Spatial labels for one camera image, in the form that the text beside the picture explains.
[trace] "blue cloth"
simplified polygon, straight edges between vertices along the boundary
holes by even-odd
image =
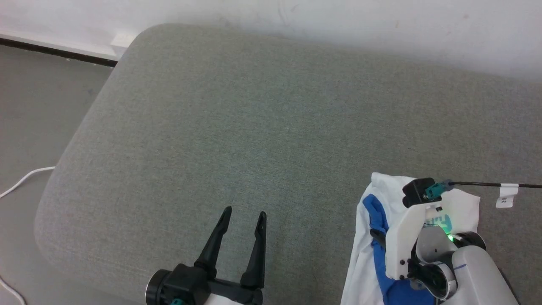
[[[375,230],[386,233],[389,229],[384,207],[373,195],[363,199],[363,205],[369,212],[369,226]],[[375,270],[382,298],[385,305],[433,305],[435,298],[427,289],[415,290],[410,286],[410,280],[396,281],[386,277],[386,265],[384,255],[386,251],[373,239],[373,255],[375,257]]]

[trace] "black cable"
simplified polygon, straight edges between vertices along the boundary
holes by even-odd
[[[452,181],[450,185],[473,185],[473,186],[493,186],[501,187],[500,183],[484,183],[484,182],[465,182],[465,181]],[[528,188],[542,188],[542,185],[527,185],[527,184],[518,184],[518,187],[528,187]]]

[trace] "black baseboard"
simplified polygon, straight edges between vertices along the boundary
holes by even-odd
[[[108,67],[114,67],[117,64],[116,60],[109,60],[109,59],[104,59],[100,57],[74,53],[74,52],[62,51],[62,50],[58,50],[54,48],[37,46],[31,43],[20,42],[20,41],[15,41],[11,39],[5,39],[5,38],[0,38],[0,45],[12,47],[12,48],[24,49],[28,51],[35,51],[35,52],[40,52],[40,53],[45,53],[45,54],[56,55],[56,56],[69,58],[69,59],[91,62],[97,65],[108,66]]]

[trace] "gray floor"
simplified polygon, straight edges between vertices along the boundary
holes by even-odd
[[[53,166],[111,68],[0,46],[0,193],[27,172]],[[34,241],[34,216],[49,173],[0,199],[0,276],[28,305],[130,302],[67,279]],[[18,304],[0,287],[0,304]]]

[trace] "white cable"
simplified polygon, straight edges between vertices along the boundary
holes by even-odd
[[[10,189],[6,190],[4,193],[2,193],[0,195],[0,198],[6,196],[7,194],[11,193],[12,190],[16,189],[19,185],[21,185],[21,183],[24,182],[24,180],[26,180],[28,177],[32,176],[33,174],[35,173],[39,173],[41,171],[46,171],[46,170],[53,170],[55,169],[54,166],[51,166],[51,167],[44,167],[44,168],[39,168],[39,169],[34,169],[33,171],[29,172],[28,174],[26,174],[22,179],[19,180],[19,182],[17,182],[14,186],[12,186]]]
[[[22,177],[22,179],[20,179],[19,182],[17,182],[10,189],[8,189],[4,193],[0,194],[0,198],[2,198],[4,196],[6,196],[7,194],[11,193],[12,190],[16,189],[19,185],[21,185],[21,183],[24,182],[24,180],[26,180],[28,177],[32,176],[33,174],[39,173],[41,171],[53,170],[53,169],[55,169],[54,166],[34,169],[33,171],[29,172],[24,177]],[[2,285],[2,287],[4,287],[7,291],[9,291],[11,294],[13,294],[19,300],[19,303],[21,303],[21,305],[27,305],[27,303],[24,301],[24,298],[17,291],[15,291],[15,289],[13,289],[12,287],[9,287],[9,285],[6,284],[6,282],[4,282],[4,280],[1,277],[0,277],[0,285]]]

